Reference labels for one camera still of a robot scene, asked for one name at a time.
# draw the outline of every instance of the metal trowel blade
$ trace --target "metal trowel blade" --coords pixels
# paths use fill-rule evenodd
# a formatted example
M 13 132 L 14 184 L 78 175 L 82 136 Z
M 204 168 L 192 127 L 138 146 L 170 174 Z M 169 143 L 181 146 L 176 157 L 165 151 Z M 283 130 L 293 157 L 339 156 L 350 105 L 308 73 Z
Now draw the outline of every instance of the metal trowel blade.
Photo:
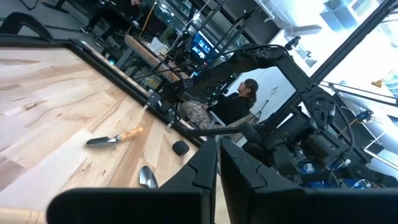
M 95 138 L 95 139 L 90 139 L 86 142 L 87 146 L 110 146 L 115 144 L 116 138 L 108 138 L 108 137 L 102 137 L 102 138 Z
M 139 184 L 149 189 L 158 189 L 156 177 L 148 166 L 144 166 L 139 171 Z

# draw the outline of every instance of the camouflage pants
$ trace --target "camouflage pants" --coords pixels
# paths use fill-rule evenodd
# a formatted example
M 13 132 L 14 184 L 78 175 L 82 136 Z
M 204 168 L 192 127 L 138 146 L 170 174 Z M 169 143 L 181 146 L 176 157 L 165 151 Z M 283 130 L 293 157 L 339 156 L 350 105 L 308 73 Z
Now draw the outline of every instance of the camouflage pants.
M 178 114 L 182 119 L 189 119 L 194 122 L 199 129 L 208 129 L 211 124 L 211 116 L 202 107 L 202 104 L 196 101 L 186 101 L 179 104 Z

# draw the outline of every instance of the brown hair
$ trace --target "brown hair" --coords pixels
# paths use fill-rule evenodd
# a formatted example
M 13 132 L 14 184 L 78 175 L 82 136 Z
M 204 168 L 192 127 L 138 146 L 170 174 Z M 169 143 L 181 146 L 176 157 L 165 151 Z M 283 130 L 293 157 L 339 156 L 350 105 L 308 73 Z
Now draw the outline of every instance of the brown hair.
M 248 94 L 249 98 L 249 108 L 252 108 L 257 101 L 257 90 L 259 89 L 259 84 L 254 79 L 248 78 L 244 81 L 246 88 L 250 89 Z

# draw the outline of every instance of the trowel wooden handle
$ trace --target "trowel wooden handle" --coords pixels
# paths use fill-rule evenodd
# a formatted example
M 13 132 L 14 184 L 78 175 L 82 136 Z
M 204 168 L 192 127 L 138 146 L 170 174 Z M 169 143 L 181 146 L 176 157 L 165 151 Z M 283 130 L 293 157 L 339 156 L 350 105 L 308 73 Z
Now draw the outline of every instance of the trowel wooden handle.
M 0 208 L 0 223 L 12 224 L 46 224 L 45 214 L 40 211 L 32 211 L 20 208 Z
M 130 131 L 126 131 L 125 133 L 120 134 L 120 138 L 122 139 L 122 141 L 131 139 L 132 137 L 138 135 L 143 130 L 144 129 L 142 127 L 134 128 Z

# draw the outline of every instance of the wooden table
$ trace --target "wooden table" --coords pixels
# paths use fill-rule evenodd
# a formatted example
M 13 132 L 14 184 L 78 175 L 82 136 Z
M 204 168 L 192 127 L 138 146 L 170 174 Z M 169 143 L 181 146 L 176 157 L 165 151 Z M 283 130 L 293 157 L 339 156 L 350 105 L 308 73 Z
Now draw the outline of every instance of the wooden table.
M 137 126 L 132 141 L 85 146 Z M 70 188 L 140 187 L 145 165 L 162 185 L 197 150 L 185 140 L 190 151 L 175 155 L 181 135 L 67 49 L 0 49 L 0 138 L 0 223 L 26 222 L 8 208 L 41 213 Z M 217 189 L 216 222 L 229 223 L 219 177 Z
M 145 43 L 140 43 L 138 40 L 135 38 L 131 37 L 130 35 L 127 35 L 124 38 L 125 43 L 131 50 L 131 52 L 127 53 L 129 56 L 131 55 L 132 52 L 135 52 L 138 54 L 143 60 L 145 60 L 148 64 L 151 66 L 155 67 L 156 65 L 159 64 L 160 60 L 154 55 L 153 52 L 149 50 L 149 48 L 145 48 L 143 44 Z M 176 68 L 176 64 L 173 62 L 168 63 L 169 66 L 165 65 L 164 63 L 160 66 L 160 68 L 157 71 L 163 71 L 163 70 L 168 70 L 170 68 Z M 172 71 L 164 71 L 160 73 L 164 78 L 166 78 L 169 82 L 175 82 L 177 80 L 180 80 L 180 78 Z M 184 72 L 179 73 L 182 78 L 189 78 L 190 76 L 187 75 Z

